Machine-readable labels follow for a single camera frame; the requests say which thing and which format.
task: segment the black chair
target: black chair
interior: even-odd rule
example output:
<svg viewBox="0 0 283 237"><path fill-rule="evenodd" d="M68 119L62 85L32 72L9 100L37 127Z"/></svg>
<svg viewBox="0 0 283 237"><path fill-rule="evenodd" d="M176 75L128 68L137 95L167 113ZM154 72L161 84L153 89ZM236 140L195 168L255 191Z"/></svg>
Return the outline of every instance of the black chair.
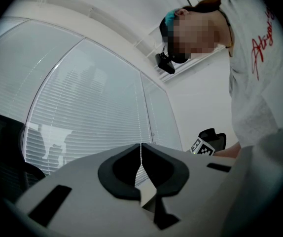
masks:
<svg viewBox="0 0 283 237"><path fill-rule="evenodd" d="M0 191L11 202L45 177L40 169L24 161L24 128L23 123L0 115Z"/></svg>
<svg viewBox="0 0 283 237"><path fill-rule="evenodd" d="M209 143L213 148L215 148L216 152L226 148L226 134L216 134L214 128L200 132L199 138Z"/></svg>

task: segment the neck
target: neck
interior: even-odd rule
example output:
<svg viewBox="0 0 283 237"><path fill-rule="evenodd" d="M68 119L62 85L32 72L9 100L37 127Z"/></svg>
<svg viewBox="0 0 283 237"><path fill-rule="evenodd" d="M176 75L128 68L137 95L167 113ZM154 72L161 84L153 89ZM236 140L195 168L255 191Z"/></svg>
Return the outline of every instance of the neck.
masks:
<svg viewBox="0 0 283 237"><path fill-rule="evenodd" d="M233 42L233 39L231 38L233 36L230 36L230 30L226 18L218 10L211 12L210 17L218 31L218 44L229 46L231 42Z"/></svg>

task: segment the window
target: window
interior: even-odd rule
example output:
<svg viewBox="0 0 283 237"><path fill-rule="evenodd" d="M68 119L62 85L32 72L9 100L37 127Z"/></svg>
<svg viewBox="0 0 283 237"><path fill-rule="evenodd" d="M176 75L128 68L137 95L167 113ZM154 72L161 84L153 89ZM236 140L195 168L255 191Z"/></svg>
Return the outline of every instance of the window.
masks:
<svg viewBox="0 0 283 237"><path fill-rule="evenodd" d="M0 114L25 123L35 95L82 36L29 20L0 37Z"/></svg>
<svg viewBox="0 0 283 237"><path fill-rule="evenodd" d="M168 97L99 44L29 20L0 35L0 114L26 123L23 153L45 174L115 147L181 150ZM148 178L142 165L136 185Z"/></svg>
<svg viewBox="0 0 283 237"><path fill-rule="evenodd" d="M167 94L145 75L141 75L153 142L182 150L177 124Z"/></svg>
<svg viewBox="0 0 283 237"><path fill-rule="evenodd" d="M140 73L85 39L41 87L28 127L26 161L47 174L76 158L151 142Z"/></svg>

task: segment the hand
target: hand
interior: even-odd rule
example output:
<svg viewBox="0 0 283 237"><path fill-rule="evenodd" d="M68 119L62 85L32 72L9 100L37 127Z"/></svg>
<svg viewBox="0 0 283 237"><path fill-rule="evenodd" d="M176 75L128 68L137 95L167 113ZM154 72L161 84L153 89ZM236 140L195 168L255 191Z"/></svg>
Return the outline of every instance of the hand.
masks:
<svg viewBox="0 0 283 237"><path fill-rule="evenodd" d="M237 142L230 148L215 152L213 156L236 158L241 150L240 143Z"/></svg>

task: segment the white t-shirt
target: white t-shirt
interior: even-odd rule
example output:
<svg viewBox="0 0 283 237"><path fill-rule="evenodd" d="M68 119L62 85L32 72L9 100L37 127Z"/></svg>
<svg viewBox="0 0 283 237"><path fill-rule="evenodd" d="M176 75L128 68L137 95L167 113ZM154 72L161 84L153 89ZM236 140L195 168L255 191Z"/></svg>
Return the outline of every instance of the white t-shirt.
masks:
<svg viewBox="0 0 283 237"><path fill-rule="evenodd" d="M242 147L283 128L283 28L263 0L221 0L235 36L232 124Z"/></svg>

